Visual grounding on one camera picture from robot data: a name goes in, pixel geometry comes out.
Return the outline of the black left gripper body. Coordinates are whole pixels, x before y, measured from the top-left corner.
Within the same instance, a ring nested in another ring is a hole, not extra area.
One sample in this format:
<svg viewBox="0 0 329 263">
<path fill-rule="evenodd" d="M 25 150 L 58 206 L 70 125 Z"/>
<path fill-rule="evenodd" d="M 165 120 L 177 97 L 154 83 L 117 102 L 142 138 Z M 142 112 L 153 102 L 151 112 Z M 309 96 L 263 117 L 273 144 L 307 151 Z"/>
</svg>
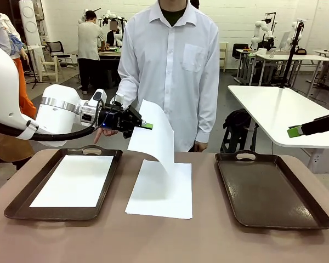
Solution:
<svg viewBox="0 0 329 263">
<path fill-rule="evenodd" d="M 118 102 L 105 104 L 98 113 L 97 126 L 119 132 L 133 131 L 143 124 L 140 113 L 133 107 L 123 108 Z"/>
</svg>

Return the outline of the person's left hand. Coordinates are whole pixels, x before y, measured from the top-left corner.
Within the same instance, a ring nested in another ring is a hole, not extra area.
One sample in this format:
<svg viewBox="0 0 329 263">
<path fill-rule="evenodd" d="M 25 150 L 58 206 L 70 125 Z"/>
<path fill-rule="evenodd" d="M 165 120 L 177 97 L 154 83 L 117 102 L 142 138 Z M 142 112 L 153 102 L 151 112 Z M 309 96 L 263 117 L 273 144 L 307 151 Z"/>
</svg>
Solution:
<svg viewBox="0 0 329 263">
<path fill-rule="evenodd" d="M 208 143 L 195 141 L 192 149 L 193 152 L 203 152 L 207 149 L 207 147 Z"/>
</svg>

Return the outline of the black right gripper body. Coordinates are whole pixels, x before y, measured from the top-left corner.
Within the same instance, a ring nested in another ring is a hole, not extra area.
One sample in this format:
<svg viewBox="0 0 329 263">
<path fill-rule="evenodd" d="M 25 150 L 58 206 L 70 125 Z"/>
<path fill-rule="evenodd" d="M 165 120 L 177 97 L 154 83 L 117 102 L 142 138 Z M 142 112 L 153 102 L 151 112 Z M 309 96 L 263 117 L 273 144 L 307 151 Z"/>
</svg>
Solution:
<svg viewBox="0 0 329 263">
<path fill-rule="evenodd" d="M 329 131 L 329 115 L 316 118 L 312 122 L 303 124 L 303 134 L 306 136 L 327 131 Z"/>
</svg>

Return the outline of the person's right hand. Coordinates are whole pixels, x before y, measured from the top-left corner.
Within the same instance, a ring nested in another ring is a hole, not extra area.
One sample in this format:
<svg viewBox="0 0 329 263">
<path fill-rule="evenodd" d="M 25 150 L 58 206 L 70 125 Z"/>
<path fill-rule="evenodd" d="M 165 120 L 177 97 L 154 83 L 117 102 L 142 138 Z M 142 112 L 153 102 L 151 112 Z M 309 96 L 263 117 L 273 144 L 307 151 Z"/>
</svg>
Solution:
<svg viewBox="0 0 329 263">
<path fill-rule="evenodd" d="M 112 136 L 112 135 L 116 135 L 117 133 L 118 133 L 118 131 L 116 131 L 116 130 L 98 128 L 97 133 L 96 133 L 95 138 L 94 138 L 94 144 L 96 144 L 99 141 L 99 139 L 101 138 L 102 135 L 106 136 L 106 137 L 109 137 L 109 136 Z"/>
</svg>

